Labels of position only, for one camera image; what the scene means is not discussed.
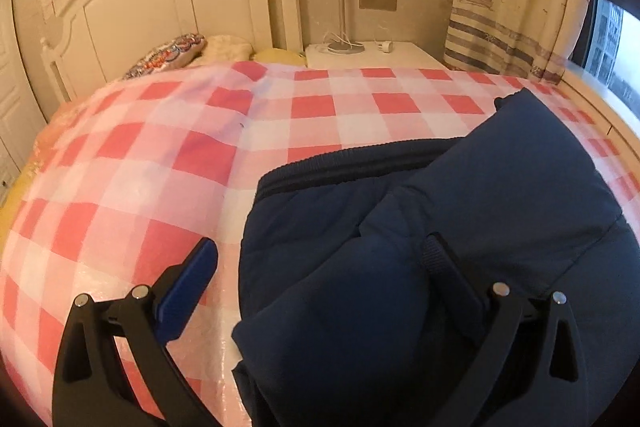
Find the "patterned pillow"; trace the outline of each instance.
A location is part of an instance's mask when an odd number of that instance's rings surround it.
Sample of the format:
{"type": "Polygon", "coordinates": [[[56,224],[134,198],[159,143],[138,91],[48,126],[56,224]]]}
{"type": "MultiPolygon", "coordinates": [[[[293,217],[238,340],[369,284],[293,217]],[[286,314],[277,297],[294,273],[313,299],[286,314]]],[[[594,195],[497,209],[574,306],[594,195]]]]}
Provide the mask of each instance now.
{"type": "Polygon", "coordinates": [[[153,48],[123,74],[122,79],[129,80],[146,74],[183,68],[200,53],[206,43],[204,36],[198,33],[181,35],[162,46],[153,48]]]}

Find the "pillow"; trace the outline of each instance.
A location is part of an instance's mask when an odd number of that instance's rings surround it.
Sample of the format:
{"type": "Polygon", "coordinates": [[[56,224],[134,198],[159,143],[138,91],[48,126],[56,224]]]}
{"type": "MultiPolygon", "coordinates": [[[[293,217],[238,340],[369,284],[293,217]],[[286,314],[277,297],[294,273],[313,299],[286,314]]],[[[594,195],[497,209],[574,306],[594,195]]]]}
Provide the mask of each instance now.
{"type": "Polygon", "coordinates": [[[243,62],[254,52],[252,45],[233,35],[215,35],[207,38],[207,45],[191,66],[206,66],[214,62],[243,62]]]}
{"type": "Polygon", "coordinates": [[[288,50],[280,50],[278,48],[269,48],[262,50],[254,55],[256,62],[264,62],[265,64],[287,64],[289,66],[304,66],[306,68],[306,58],[296,52],[288,50]]]}
{"type": "Polygon", "coordinates": [[[196,33],[187,33],[153,48],[141,58],[123,76],[123,80],[159,73],[160,71],[177,70],[189,64],[206,44],[205,38],[196,33]]]}

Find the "white pillow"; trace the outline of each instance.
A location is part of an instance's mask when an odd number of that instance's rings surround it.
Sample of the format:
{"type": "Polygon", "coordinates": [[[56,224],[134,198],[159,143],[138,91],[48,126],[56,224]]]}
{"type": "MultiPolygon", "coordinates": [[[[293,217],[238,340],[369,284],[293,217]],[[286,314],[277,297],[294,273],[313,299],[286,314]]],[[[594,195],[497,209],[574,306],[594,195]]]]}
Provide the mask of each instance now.
{"type": "Polygon", "coordinates": [[[249,60],[253,54],[252,45],[240,37],[233,35],[215,35],[207,37],[207,45],[202,50],[200,57],[190,66],[205,66],[214,62],[241,62],[249,60]]]}

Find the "yellow pillow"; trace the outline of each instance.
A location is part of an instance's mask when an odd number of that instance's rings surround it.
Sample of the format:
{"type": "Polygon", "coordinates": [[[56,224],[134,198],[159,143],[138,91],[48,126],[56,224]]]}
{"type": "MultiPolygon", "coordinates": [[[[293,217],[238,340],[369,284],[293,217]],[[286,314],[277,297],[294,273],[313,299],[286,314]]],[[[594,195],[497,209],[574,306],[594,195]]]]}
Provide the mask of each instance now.
{"type": "Polygon", "coordinates": [[[287,64],[289,66],[304,66],[306,68],[306,58],[296,52],[288,50],[280,50],[278,48],[269,48],[262,50],[254,55],[256,62],[264,62],[267,64],[287,64]]]}

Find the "metal rivet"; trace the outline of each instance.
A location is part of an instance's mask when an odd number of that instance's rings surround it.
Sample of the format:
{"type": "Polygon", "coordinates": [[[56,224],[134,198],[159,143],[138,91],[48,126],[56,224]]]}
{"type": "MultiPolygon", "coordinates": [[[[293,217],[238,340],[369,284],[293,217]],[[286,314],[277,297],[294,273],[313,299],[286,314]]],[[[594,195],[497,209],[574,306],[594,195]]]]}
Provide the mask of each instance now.
{"type": "Polygon", "coordinates": [[[87,304],[87,302],[89,302],[89,295],[87,295],[86,293],[81,293],[74,299],[74,304],[79,308],[87,304]]]}
{"type": "Polygon", "coordinates": [[[566,302],[566,295],[562,292],[553,292],[551,298],[556,304],[564,304],[566,302]]]}
{"type": "Polygon", "coordinates": [[[146,284],[141,284],[140,286],[136,286],[131,290],[131,295],[134,299],[143,299],[147,295],[149,295],[149,286],[146,284]]]}
{"type": "Polygon", "coordinates": [[[500,297],[506,297],[511,293],[511,288],[509,288],[509,285],[504,282],[494,282],[492,289],[494,290],[494,293],[500,297]]]}

